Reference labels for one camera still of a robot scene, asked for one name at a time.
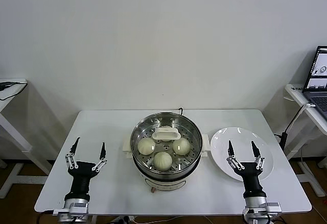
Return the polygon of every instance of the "white table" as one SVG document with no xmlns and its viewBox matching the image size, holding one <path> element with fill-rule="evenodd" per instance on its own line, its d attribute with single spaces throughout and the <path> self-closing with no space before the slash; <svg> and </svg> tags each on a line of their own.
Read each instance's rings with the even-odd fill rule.
<svg viewBox="0 0 327 224">
<path fill-rule="evenodd" d="M 286 91 L 291 95 L 293 100 L 302 106 L 308 103 L 308 99 L 303 95 L 302 88 L 304 85 L 301 84 L 288 84 L 286 85 Z M 285 147 L 285 154 L 287 159 L 291 159 L 309 140 L 314 139 L 312 134 L 314 130 L 320 130 L 323 134 L 327 135 L 327 121 L 315 108 L 305 109 L 305 113 L 311 119 L 312 123 L 307 123 L 303 128 L 301 128 L 294 137 L 294 139 Z M 319 185 L 318 181 L 313 177 L 312 172 L 307 167 L 305 163 L 298 163 L 303 174 L 297 175 L 300 182 L 309 182 L 318 197 L 324 197 L 324 190 Z M 319 167 L 323 168 L 327 166 L 327 157 L 324 158 L 319 164 Z"/>
<path fill-rule="evenodd" d="M 0 79 L 0 82 L 21 82 L 26 83 L 25 79 Z M 0 91 L 0 98 L 6 98 L 8 96 L 17 94 L 24 88 L 24 85 L 14 85 L 3 91 Z M 12 126 L 6 118 L 1 114 L 6 105 L 11 102 L 15 97 L 11 97 L 5 101 L 0 101 L 0 126 L 2 126 L 14 139 L 14 144 L 21 150 L 33 163 L 35 163 L 44 173 L 47 175 L 50 173 L 52 165 L 35 149 L 30 145 L 25 138 Z M 18 163 L 14 166 L 13 170 L 9 174 L 7 180 L 0 189 L 0 198 L 5 198 L 12 184 L 44 184 L 46 177 L 38 176 L 18 176 L 21 168 L 24 164 Z M 0 160 L 0 166 L 7 167 L 4 161 Z"/>
<path fill-rule="evenodd" d="M 184 187 L 150 192 L 133 160 L 122 152 L 123 141 L 144 117 L 162 111 L 81 111 L 36 202 L 38 212 L 62 208 L 72 177 L 65 154 L 81 137 L 77 160 L 97 162 L 106 142 L 107 160 L 90 182 L 90 215 L 240 215 L 245 207 L 242 182 L 227 176 L 211 157 L 201 158 Z M 274 170 L 261 181 L 268 201 L 280 202 L 283 212 L 307 212 L 311 204 L 259 110 L 184 110 L 209 138 L 224 127 L 242 127 L 262 137 L 274 155 Z"/>
</svg>

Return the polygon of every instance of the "laptop keyboard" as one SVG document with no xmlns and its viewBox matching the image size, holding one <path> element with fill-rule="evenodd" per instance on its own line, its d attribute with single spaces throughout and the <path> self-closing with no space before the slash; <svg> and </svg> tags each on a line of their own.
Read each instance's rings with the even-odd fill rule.
<svg viewBox="0 0 327 224">
<path fill-rule="evenodd" d="M 311 98 L 324 112 L 327 112 L 327 96 Z"/>
</svg>

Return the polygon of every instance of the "laptop screen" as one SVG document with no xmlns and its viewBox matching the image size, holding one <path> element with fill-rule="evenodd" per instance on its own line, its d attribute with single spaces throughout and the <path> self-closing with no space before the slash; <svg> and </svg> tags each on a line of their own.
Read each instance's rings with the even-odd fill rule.
<svg viewBox="0 0 327 224">
<path fill-rule="evenodd" d="M 319 46 L 305 89 L 327 89 L 327 46 Z"/>
</svg>

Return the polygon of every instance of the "robotic arm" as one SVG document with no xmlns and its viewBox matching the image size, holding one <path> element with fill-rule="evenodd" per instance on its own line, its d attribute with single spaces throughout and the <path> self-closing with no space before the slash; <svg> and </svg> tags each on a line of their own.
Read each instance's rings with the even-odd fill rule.
<svg viewBox="0 0 327 224">
<path fill-rule="evenodd" d="M 226 159 L 234 172 L 242 177 L 245 192 L 245 209 L 242 219 L 245 224 L 271 224 L 271 219 L 277 217 L 281 212 L 279 203 L 268 203 L 266 193 L 262 190 L 258 176 L 262 173 L 265 158 L 262 158 L 260 151 L 253 141 L 252 151 L 255 157 L 254 162 L 239 162 L 234 153 L 231 141 L 229 141 L 228 158 Z"/>
<path fill-rule="evenodd" d="M 72 146 L 70 152 L 66 154 L 66 163 L 68 173 L 73 177 L 73 183 L 70 192 L 65 196 L 63 209 L 55 209 L 53 215 L 58 215 L 58 221 L 61 223 L 86 223 L 88 217 L 88 195 L 91 178 L 95 177 L 100 169 L 107 163 L 105 160 L 105 143 L 102 143 L 100 160 L 97 164 L 76 161 L 75 151 L 80 137 Z"/>
</svg>

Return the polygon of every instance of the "wooden floor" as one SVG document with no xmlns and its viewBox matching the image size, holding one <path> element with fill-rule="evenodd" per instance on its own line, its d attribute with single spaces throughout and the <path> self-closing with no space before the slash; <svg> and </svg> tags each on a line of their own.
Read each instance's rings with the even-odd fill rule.
<svg viewBox="0 0 327 224">
<path fill-rule="evenodd" d="M 321 186 L 327 192 L 327 170 L 319 169 L 314 161 L 307 162 L 311 171 L 316 176 L 317 180 L 320 182 Z M 301 170 L 297 166 L 296 162 L 291 162 L 291 165 L 295 173 L 301 173 Z M 4 183 L 7 176 L 9 175 L 14 164 L 9 164 L 6 169 L 0 169 L 0 185 Z M 21 175 L 42 175 L 40 169 L 38 169 L 34 164 L 25 164 Z M 283 180 L 278 179 L 283 187 Z M 312 190 L 309 183 L 302 184 L 309 200 L 313 206 L 327 219 L 327 197 L 317 197 Z M 36 223 L 36 218 L 38 213 L 34 211 L 35 202 L 41 192 L 42 185 L 13 185 L 9 191 L 7 197 L 0 200 L 0 223 L 3 224 L 34 224 Z M 287 224 L 299 224 L 299 223 L 324 223 L 322 218 L 317 214 L 317 212 L 312 209 L 308 213 L 300 214 L 283 214 L 282 217 L 285 219 Z M 139 223 L 169 219 L 171 217 L 138 217 L 136 219 Z M 210 220 L 214 224 L 241 224 L 242 220 L 240 216 L 210 216 Z M 110 222 L 114 217 L 99 216 L 98 224 L 106 224 Z M 40 224 L 55 224 L 57 219 L 54 216 L 43 216 Z M 170 222 L 169 224 L 196 224 L 203 223 L 209 224 L 209 221 L 202 216 L 197 217 L 180 217 Z"/>
</svg>

